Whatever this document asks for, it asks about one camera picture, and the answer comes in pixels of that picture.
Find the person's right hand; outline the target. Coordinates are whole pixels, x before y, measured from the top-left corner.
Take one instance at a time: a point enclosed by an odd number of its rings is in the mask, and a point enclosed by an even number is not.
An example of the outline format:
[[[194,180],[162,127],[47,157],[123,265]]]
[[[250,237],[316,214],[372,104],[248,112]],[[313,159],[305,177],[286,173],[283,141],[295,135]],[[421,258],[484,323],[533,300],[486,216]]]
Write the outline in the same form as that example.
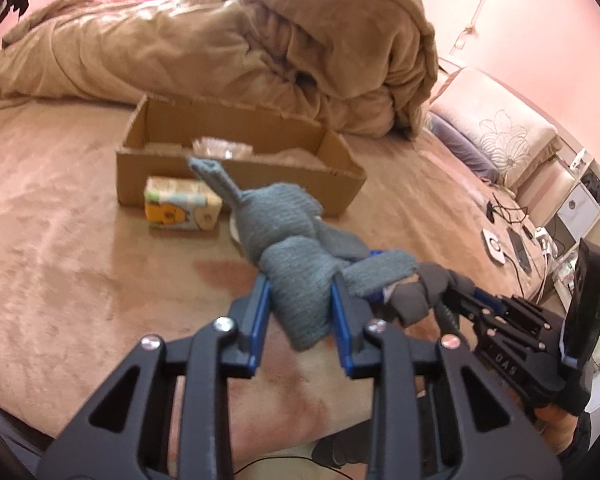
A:
[[[564,452],[572,443],[578,426],[578,419],[556,404],[534,410],[535,428],[542,434],[544,441],[556,453]]]

